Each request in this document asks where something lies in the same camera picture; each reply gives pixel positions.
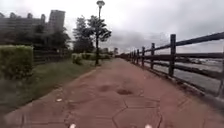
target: wooden fence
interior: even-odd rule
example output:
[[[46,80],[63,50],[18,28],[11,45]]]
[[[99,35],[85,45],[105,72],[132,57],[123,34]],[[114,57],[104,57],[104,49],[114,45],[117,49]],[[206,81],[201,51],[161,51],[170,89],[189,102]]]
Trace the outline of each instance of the wooden fence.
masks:
[[[210,70],[201,70],[198,68],[194,67],[187,67],[183,65],[178,65],[175,64],[176,62],[183,62],[181,59],[178,58],[211,58],[211,59],[224,59],[224,54],[222,52],[217,52],[217,53],[176,53],[176,47],[177,46],[184,46],[184,45],[190,45],[190,44],[197,44],[197,43],[204,43],[208,41],[214,41],[214,40],[221,40],[224,39],[224,32],[223,33],[216,33],[208,36],[203,36],[199,38],[194,38],[190,40],[184,40],[184,41],[179,41],[176,42],[176,35],[172,34],[170,36],[170,44],[161,46],[161,47],[155,47],[155,44],[152,43],[152,46],[150,49],[145,49],[145,47],[142,47],[142,50],[140,51],[139,49],[128,53],[128,54],[123,54],[121,57],[125,58],[129,61],[131,61],[134,64],[140,65],[143,68],[148,68],[150,71],[157,71],[154,69],[154,65],[159,65],[163,67],[168,67],[168,74],[163,73],[167,75],[169,78],[175,78],[178,81],[182,81],[184,83],[188,83],[197,90],[210,93],[216,96],[223,96],[224,93],[224,85],[223,85],[223,79],[224,79],[224,70],[222,72],[216,72],[216,71],[210,71]],[[168,49],[170,48],[170,54],[159,54],[155,55],[155,51],[158,50],[163,50],[163,49]],[[195,85],[189,81],[185,81],[183,79],[177,78],[174,76],[174,69],[190,72],[190,73],[196,73],[200,74],[206,77],[210,77],[213,79],[220,80],[220,87],[219,91],[214,94],[211,91],[209,91],[206,88],[203,88],[201,86]]]
[[[71,56],[71,53],[68,51],[34,50],[33,55],[34,65],[39,65],[68,59]]]

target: grass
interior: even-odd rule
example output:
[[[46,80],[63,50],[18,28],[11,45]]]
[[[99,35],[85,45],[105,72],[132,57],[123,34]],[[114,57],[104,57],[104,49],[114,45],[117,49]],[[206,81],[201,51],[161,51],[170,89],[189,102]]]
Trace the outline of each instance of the grass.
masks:
[[[21,81],[0,79],[0,115],[49,93],[94,68],[93,61],[82,65],[70,61],[36,66],[33,75]]]

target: wooden railing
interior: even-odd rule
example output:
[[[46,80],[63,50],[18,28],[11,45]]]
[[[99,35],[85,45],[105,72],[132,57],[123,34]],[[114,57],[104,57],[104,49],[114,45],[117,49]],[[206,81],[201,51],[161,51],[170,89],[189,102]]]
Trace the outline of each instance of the wooden railing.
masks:
[[[181,59],[181,58],[224,59],[224,54],[222,52],[220,52],[220,53],[219,52],[217,52],[217,53],[176,53],[177,46],[204,43],[204,42],[208,42],[208,41],[221,40],[221,39],[224,39],[224,32],[216,33],[216,34],[212,34],[212,35],[208,35],[208,36],[203,36],[203,37],[199,37],[199,38],[194,38],[194,39],[190,39],[190,40],[179,41],[179,42],[176,42],[176,35],[172,34],[170,36],[170,44],[167,44],[167,45],[164,45],[161,47],[155,47],[155,44],[152,43],[150,49],[145,49],[145,47],[142,47],[141,51],[139,49],[137,49],[128,54],[123,54],[121,57],[131,61],[134,64],[140,65],[143,68],[148,68],[152,71],[155,71],[154,65],[167,67],[168,74],[167,73],[164,73],[164,74],[166,74],[170,78],[176,78],[180,81],[183,81],[185,83],[193,85],[200,91],[211,93],[211,94],[214,94],[214,93],[210,92],[206,88],[203,88],[203,87],[195,85],[189,81],[185,81],[183,79],[175,77],[174,69],[178,69],[178,70],[182,70],[182,71],[186,71],[186,72],[190,72],[190,73],[196,73],[196,74],[200,74],[200,75],[203,75],[206,77],[220,80],[219,91],[214,95],[221,96],[224,93],[224,89],[223,89],[224,88],[223,87],[224,86],[223,85],[224,70],[223,69],[222,69],[222,72],[217,72],[217,71],[210,71],[210,70],[198,69],[198,68],[194,68],[194,67],[187,67],[187,66],[175,64],[176,62],[183,63],[184,59]],[[155,51],[164,50],[164,49],[168,49],[168,48],[170,48],[170,54],[155,55]]]

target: wooden fence post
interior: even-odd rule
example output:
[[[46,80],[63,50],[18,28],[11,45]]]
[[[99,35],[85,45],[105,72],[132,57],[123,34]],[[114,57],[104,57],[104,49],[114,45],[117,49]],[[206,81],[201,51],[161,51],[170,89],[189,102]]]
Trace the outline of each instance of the wooden fence post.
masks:
[[[135,58],[135,57],[136,57],[136,52],[135,52],[135,50],[134,50],[134,60],[133,60],[133,61],[134,61],[134,63],[135,63],[135,60],[136,60],[136,58]]]
[[[137,60],[136,60],[136,63],[139,64],[139,63],[138,63],[138,62],[139,62],[139,61],[138,61],[138,60],[139,60],[139,49],[137,49],[137,56],[136,56],[136,59],[137,59]]]
[[[155,54],[155,43],[152,43],[152,47],[151,47],[151,56],[153,56]],[[150,63],[150,68],[153,69],[153,64],[154,60],[151,58],[151,63]]]
[[[129,61],[131,62],[131,52],[130,52],[130,54],[129,54]]]
[[[137,61],[137,58],[136,58],[136,56],[137,56],[137,51],[135,50],[135,64],[136,64],[136,61]]]
[[[145,47],[142,47],[142,67],[145,66]]]
[[[132,62],[132,57],[133,57],[133,54],[132,54],[132,52],[131,52],[131,58],[130,58],[130,61]]]
[[[129,58],[130,58],[130,53],[128,53],[128,55],[127,55],[127,60],[129,61]]]
[[[132,52],[132,63],[134,63],[134,61],[135,61],[135,53],[134,53],[134,51]]]
[[[222,58],[222,74],[220,77],[218,97],[224,98],[224,49],[223,49],[223,58]]]
[[[170,77],[173,77],[173,74],[174,74],[175,54],[176,54],[176,34],[171,34],[170,35],[170,66],[169,66]]]

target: hexagonal paving stone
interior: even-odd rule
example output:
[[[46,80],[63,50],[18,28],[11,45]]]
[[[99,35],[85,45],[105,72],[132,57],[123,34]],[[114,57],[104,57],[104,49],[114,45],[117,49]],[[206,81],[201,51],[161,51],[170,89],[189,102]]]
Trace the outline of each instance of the hexagonal paving stone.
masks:
[[[65,124],[25,125],[22,128],[68,128]]]
[[[157,128],[161,117],[155,108],[125,109],[114,117],[118,128],[145,128],[146,124]]]
[[[24,107],[24,123],[62,123],[68,114],[66,103],[54,100],[38,100]]]
[[[71,92],[71,94],[67,97],[68,102],[86,102],[92,100],[96,97],[96,95],[90,90],[76,90]]]
[[[127,97],[125,103],[129,108],[156,108],[158,102],[144,97]]]
[[[184,106],[177,108],[172,116],[167,118],[163,115],[163,117],[171,120],[175,128],[202,128],[207,112],[206,104],[192,99],[188,100]]]
[[[91,118],[70,115],[67,124],[75,124],[77,128],[116,128],[112,119]]]
[[[5,123],[9,126],[20,126],[22,124],[23,109],[17,109],[4,117]]]
[[[218,121],[207,121],[204,124],[204,128],[223,128],[224,122],[218,122]]]
[[[134,96],[139,96],[143,93],[143,90],[141,87],[139,87],[136,84],[128,84],[128,85],[123,85],[121,88],[118,88],[118,90],[127,90],[130,91]]]
[[[88,117],[111,118],[124,108],[126,106],[122,99],[102,97],[82,104],[78,109],[74,109],[72,113]]]

